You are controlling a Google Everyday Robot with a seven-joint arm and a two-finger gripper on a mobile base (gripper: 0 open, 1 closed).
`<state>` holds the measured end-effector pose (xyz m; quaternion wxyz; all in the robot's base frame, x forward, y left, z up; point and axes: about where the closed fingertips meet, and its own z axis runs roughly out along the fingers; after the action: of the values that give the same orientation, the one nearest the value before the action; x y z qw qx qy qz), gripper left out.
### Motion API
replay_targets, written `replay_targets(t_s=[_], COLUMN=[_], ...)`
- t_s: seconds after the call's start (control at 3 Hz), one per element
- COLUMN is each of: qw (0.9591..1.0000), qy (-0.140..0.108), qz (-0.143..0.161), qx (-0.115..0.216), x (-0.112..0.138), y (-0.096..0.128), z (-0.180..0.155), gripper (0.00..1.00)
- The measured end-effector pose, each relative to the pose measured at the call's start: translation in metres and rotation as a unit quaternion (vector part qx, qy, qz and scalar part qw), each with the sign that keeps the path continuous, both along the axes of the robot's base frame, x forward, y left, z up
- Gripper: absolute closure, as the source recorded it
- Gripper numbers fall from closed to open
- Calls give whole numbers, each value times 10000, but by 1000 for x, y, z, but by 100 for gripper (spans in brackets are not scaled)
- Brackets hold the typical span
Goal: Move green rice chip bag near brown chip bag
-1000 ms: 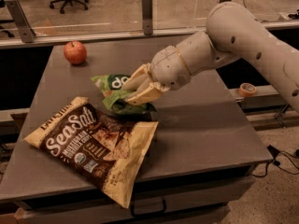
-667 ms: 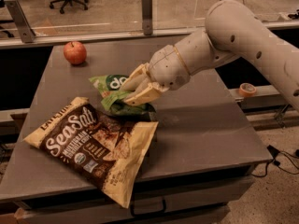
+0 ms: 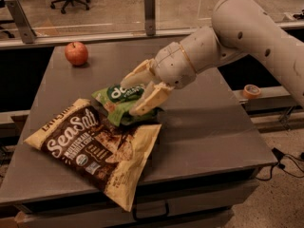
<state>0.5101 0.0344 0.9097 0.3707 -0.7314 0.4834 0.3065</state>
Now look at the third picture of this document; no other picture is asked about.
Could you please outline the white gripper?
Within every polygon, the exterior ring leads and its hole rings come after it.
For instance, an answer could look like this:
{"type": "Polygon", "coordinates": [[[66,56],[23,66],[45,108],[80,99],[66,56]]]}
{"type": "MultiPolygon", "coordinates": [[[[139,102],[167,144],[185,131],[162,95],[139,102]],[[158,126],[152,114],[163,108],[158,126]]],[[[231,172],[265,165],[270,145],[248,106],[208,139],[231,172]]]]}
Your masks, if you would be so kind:
{"type": "Polygon", "coordinates": [[[190,59],[179,43],[173,42],[162,48],[154,60],[144,60],[120,82],[125,89],[139,85],[146,87],[141,98],[129,110],[132,116],[142,116],[150,112],[164,103],[174,88],[184,88],[197,77],[190,59]],[[155,84],[155,75],[163,83],[155,84]]]}

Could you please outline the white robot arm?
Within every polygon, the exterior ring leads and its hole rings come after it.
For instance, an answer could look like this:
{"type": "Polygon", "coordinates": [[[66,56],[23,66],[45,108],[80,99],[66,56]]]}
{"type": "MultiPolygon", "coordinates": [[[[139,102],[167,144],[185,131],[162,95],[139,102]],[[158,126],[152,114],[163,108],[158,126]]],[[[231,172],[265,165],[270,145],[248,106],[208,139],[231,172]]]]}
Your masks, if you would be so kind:
{"type": "Polygon", "coordinates": [[[145,85],[129,113],[141,116],[165,102],[174,89],[211,67],[251,55],[304,105],[304,44],[280,28],[254,0],[219,0],[211,25],[162,48],[123,78],[121,86],[145,85]]]}

